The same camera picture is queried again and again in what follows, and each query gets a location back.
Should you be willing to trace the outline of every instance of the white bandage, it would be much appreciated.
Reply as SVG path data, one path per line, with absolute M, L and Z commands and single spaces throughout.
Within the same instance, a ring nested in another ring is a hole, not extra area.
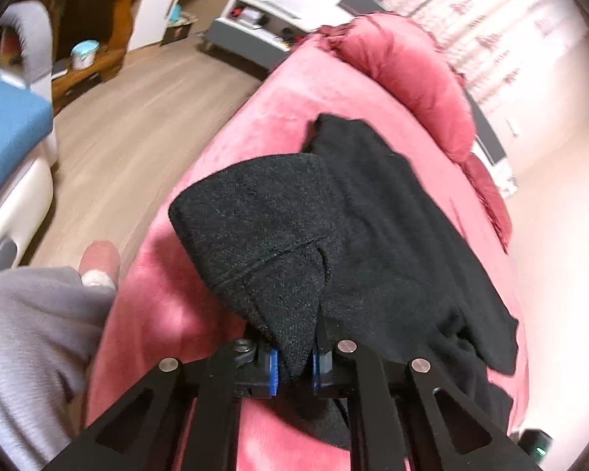
M 115 283 L 109 275 L 98 269 L 90 269 L 81 276 L 81 281 L 86 287 L 110 287 L 115 290 Z

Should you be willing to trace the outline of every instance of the gray pants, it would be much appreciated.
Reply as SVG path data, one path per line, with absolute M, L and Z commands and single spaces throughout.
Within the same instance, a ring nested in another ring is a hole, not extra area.
M 74 437 L 66 405 L 85 388 L 115 290 L 70 267 L 0 273 L 0 448 L 39 470 Z

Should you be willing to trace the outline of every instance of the blue cushion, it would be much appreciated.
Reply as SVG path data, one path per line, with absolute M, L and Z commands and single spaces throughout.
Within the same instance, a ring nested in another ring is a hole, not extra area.
M 0 188 L 35 146 L 53 130 L 50 102 L 0 81 Z

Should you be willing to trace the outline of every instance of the pink velvet cushion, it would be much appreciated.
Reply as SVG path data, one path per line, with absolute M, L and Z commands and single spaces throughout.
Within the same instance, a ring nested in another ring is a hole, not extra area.
M 349 25 L 323 27 L 321 33 L 341 60 L 406 106 L 452 161 L 466 159 L 476 126 L 462 78 L 430 34 L 393 13 L 362 15 Z
M 512 236 L 512 221 L 506 208 L 506 203 L 493 182 L 487 168 L 477 156 L 470 153 L 460 165 L 469 182 L 476 190 L 482 205 L 486 209 L 488 219 L 498 234 L 499 240 L 505 251 L 508 250 L 510 236 Z

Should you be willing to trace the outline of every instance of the silver screw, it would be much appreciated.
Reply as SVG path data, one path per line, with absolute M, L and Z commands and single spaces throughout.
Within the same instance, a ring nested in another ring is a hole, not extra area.
M 176 370 L 178 367 L 179 361 L 177 361 L 174 358 L 163 358 L 163 360 L 159 362 L 159 369 L 162 372 L 172 372 L 173 370 Z
M 423 358 L 416 358 L 410 366 L 415 372 L 419 372 L 420 374 L 427 374 L 432 367 L 430 362 Z
M 347 354 L 351 354 L 357 348 L 358 346 L 353 340 L 341 340 L 338 342 L 338 350 L 341 352 L 346 352 Z
M 236 352 L 247 352 L 253 348 L 253 342 L 246 338 L 238 338 L 234 341 L 234 351 Z

